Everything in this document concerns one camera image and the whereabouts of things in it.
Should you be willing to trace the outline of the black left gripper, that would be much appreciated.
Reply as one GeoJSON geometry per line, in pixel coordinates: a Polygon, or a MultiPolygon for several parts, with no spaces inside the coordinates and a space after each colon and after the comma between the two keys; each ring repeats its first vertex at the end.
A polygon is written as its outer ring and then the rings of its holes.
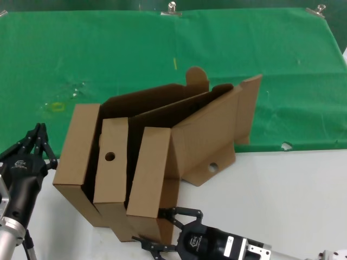
{"type": "Polygon", "coordinates": [[[57,169],[57,158],[49,145],[45,123],[37,123],[25,137],[1,153],[4,180],[10,201],[4,216],[28,225],[48,170],[57,169]],[[35,144],[35,155],[29,154],[35,144]],[[49,163],[43,160],[47,155],[49,163]]]}

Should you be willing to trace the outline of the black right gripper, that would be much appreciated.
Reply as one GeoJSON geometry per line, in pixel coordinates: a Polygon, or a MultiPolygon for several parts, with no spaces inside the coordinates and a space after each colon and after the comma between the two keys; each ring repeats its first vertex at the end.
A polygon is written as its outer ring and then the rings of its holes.
{"type": "Polygon", "coordinates": [[[162,252],[176,251],[181,259],[242,259],[245,256],[247,238],[203,225],[201,210],[186,207],[160,208],[159,218],[168,220],[182,230],[177,246],[132,236],[155,260],[164,260],[162,252]],[[196,221],[184,225],[176,219],[176,215],[195,217],[196,221]]]}

